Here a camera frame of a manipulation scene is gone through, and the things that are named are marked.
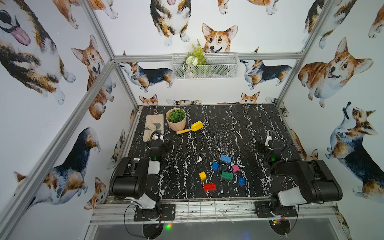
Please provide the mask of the pink pot with green plant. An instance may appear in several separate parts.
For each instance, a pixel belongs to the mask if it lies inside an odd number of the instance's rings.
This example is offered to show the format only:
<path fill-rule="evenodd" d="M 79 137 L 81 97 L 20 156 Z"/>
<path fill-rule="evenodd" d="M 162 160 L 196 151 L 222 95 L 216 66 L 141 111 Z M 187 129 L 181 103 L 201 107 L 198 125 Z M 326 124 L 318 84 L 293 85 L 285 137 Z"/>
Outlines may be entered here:
<path fill-rule="evenodd" d="M 185 129 L 187 115 L 183 109 L 174 108 L 167 112 L 166 120 L 171 130 L 177 132 Z"/>

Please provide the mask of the light blue long lego brick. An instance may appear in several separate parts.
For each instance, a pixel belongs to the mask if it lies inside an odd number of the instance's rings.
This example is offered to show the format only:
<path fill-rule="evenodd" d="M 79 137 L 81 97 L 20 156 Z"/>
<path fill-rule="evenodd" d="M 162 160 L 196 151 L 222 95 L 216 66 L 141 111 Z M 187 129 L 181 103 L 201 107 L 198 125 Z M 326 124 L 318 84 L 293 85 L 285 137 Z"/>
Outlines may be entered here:
<path fill-rule="evenodd" d="M 221 155 L 220 160 L 222 162 L 225 162 L 225 163 L 228 163 L 228 164 L 230 164 L 232 162 L 232 158 L 228 157 L 228 156 L 225 156 L 225 155 Z"/>

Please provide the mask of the red long lego brick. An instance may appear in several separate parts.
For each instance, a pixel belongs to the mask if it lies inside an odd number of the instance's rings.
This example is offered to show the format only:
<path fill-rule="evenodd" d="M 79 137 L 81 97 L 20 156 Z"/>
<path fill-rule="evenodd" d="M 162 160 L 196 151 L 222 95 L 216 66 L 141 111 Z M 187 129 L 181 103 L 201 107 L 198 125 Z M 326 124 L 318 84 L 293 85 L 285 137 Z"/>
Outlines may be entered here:
<path fill-rule="evenodd" d="M 216 184 L 205 184 L 203 187 L 205 192 L 215 191 L 217 189 Z"/>

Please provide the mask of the dark blue small lego brick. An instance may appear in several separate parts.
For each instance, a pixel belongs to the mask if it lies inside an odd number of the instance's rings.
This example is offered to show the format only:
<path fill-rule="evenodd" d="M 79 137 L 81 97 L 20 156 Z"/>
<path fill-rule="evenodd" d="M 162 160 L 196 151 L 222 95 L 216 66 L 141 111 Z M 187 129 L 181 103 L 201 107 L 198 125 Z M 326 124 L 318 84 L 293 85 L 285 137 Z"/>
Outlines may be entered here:
<path fill-rule="evenodd" d="M 245 179 L 244 178 L 239 178 L 238 179 L 238 185 L 244 186 L 245 185 Z"/>

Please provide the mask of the green long lego brick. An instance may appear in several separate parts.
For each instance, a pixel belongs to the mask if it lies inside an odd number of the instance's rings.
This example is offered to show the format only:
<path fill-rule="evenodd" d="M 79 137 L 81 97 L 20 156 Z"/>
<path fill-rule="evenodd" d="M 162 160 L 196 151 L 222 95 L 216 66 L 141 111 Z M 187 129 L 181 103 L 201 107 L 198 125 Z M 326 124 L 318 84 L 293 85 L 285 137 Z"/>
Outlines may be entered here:
<path fill-rule="evenodd" d="M 223 179 L 223 180 L 232 181 L 233 177 L 234 177 L 234 175 L 232 173 L 222 172 L 222 174 L 221 174 L 221 179 Z"/>

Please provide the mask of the beige work glove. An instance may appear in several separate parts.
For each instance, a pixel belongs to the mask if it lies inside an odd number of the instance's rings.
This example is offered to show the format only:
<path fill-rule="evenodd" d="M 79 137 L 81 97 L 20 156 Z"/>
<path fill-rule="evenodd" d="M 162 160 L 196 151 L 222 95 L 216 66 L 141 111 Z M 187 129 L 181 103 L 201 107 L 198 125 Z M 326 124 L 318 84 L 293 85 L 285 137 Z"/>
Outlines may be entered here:
<path fill-rule="evenodd" d="M 143 141 L 148 142 L 153 132 L 164 134 L 164 115 L 147 115 L 143 135 Z"/>

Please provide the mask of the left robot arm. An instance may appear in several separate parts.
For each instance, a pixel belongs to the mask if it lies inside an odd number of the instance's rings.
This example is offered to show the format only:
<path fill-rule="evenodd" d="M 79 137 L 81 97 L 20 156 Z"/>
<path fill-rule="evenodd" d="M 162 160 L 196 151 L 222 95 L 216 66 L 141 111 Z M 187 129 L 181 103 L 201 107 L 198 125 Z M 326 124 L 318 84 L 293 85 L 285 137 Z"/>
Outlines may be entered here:
<path fill-rule="evenodd" d="M 160 212 L 160 200 L 146 194 L 148 176 L 160 173 L 163 154 L 170 145 L 164 141 L 161 131 L 154 131 L 145 157 L 121 158 L 110 179 L 109 193 L 118 199 L 131 201 L 142 211 Z"/>

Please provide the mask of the yellow small lego brick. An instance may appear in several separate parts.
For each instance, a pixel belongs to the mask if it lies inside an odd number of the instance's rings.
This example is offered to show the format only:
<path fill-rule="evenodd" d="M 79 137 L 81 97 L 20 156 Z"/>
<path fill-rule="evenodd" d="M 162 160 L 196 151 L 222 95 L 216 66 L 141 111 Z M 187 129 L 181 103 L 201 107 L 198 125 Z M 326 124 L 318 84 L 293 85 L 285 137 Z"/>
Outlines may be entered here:
<path fill-rule="evenodd" d="M 200 180 L 204 182 L 207 179 L 207 175 L 205 172 L 199 173 Z"/>

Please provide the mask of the yellow toy shovel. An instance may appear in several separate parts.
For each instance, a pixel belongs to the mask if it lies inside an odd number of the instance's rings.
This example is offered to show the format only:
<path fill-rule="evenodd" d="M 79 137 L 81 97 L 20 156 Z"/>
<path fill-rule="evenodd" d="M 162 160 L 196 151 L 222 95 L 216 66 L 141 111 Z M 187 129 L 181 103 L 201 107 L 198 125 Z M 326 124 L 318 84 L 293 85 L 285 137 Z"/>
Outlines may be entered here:
<path fill-rule="evenodd" d="M 187 133 L 187 132 L 190 132 L 190 131 L 196 132 L 198 130 L 201 130 L 203 127 L 204 127 L 203 123 L 201 121 L 198 121 L 198 122 L 192 124 L 190 129 L 185 129 L 185 130 L 177 131 L 177 134 L 180 135 L 180 134 L 184 134 L 184 133 Z"/>

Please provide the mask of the green fern with white flower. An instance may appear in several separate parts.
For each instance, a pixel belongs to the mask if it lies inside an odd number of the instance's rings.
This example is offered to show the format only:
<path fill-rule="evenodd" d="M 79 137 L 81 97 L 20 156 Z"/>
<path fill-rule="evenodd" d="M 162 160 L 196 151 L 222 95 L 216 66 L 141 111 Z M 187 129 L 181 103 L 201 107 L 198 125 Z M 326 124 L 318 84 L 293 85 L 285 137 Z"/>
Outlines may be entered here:
<path fill-rule="evenodd" d="M 203 66 L 207 64 L 205 52 L 199 40 L 196 45 L 192 44 L 192 48 L 193 51 L 187 54 L 183 62 L 186 76 L 189 78 L 202 75 L 205 71 Z"/>

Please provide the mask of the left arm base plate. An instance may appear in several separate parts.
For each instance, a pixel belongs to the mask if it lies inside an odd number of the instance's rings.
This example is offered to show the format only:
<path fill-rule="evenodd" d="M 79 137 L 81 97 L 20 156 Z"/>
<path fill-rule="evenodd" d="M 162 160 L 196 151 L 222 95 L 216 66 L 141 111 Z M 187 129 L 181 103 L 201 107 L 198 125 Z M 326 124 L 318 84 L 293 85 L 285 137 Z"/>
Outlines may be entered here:
<path fill-rule="evenodd" d="M 134 222 L 173 221 L 175 219 L 176 205 L 161 204 L 152 210 L 135 210 Z"/>

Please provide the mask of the aluminium front rail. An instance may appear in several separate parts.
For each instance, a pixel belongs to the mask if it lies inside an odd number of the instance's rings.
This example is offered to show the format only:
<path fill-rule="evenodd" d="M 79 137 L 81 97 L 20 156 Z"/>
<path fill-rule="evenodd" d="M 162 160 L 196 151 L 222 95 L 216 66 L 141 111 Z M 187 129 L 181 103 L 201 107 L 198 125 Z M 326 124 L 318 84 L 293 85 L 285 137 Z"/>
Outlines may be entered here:
<path fill-rule="evenodd" d="M 260 218 L 255 202 L 248 201 L 204 201 L 174 203 L 171 215 L 163 214 L 158 219 L 138 217 L 138 211 L 128 204 L 100 205 L 93 211 L 90 226 L 129 225 L 155 223 L 204 223 L 275 220 L 275 216 Z"/>

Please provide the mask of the pink small lego brick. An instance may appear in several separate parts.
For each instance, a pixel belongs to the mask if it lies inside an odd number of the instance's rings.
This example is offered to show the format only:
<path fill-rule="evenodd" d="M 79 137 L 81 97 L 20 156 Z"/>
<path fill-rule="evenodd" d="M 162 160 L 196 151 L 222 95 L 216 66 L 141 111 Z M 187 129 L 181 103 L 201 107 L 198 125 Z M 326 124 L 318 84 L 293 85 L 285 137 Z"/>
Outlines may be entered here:
<path fill-rule="evenodd" d="M 234 173 L 238 173 L 240 171 L 240 168 L 238 165 L 233 165 L 232 167 L 233 167 Z"/>

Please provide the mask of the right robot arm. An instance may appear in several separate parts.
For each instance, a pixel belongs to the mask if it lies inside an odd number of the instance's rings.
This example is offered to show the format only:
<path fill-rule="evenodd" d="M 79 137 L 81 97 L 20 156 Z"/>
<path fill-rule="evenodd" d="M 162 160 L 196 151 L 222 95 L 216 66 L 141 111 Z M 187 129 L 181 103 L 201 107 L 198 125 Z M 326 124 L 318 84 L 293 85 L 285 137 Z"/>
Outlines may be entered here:
<path fill-rule="evenodd" d="M 264 141 L 257 142 L 264 155 L 267 176 L 288 176 L 296 179 L 297 186 L 272 194 L 273 208 L 306 204 L 324 204 L 340 201 L 343 191 L 324 161 L 307 162 L 300 159 L 282 159 L 286 145 L 275 142 L 277 132 L 267 131 Z"/>

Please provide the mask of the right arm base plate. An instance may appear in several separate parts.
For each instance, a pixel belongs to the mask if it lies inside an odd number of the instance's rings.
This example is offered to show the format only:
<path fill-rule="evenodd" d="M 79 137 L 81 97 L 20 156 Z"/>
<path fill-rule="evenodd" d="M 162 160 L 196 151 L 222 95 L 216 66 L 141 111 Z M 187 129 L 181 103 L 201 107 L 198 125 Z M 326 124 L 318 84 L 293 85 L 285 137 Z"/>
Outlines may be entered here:
<path fill-rule="evenodd" d="M 255 214 L 258 218 L 282 218 L 282 217 L 297 217 L 298 212 L 294 206 L 274 206 L 271 202 L 260 202 L 255 203 Z"/>

